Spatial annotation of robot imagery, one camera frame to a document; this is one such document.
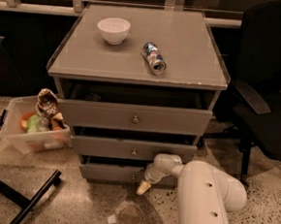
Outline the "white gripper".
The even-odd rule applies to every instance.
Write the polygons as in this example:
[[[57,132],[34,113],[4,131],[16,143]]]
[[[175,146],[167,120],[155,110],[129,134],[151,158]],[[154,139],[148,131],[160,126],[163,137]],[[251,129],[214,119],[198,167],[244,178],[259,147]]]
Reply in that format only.
[[[140,186],[138,187],[138,190],[136,193],[139,196],[141,196],[149,188],[151,188],[151,184],[156,184],[157,182],[160,182],[164,177],[167,177],[167,176],[168,176],[168,174],[164,173],[162,170],[160,170],[154,164],[150,163],[147,166],[147,168],[144,170],[145,180],[142,180],[140,182]]]

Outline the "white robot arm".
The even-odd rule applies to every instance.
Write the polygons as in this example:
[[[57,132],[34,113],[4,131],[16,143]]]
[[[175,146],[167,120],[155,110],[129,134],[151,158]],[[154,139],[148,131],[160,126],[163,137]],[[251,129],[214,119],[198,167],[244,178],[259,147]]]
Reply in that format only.
[[[178,179],[178,224],[229,224],[227,213],[246,204],[241,181],[200,160],[184,164],[176,154],[155,156],[144,171],[138,193],[145,193],[166,176]]]

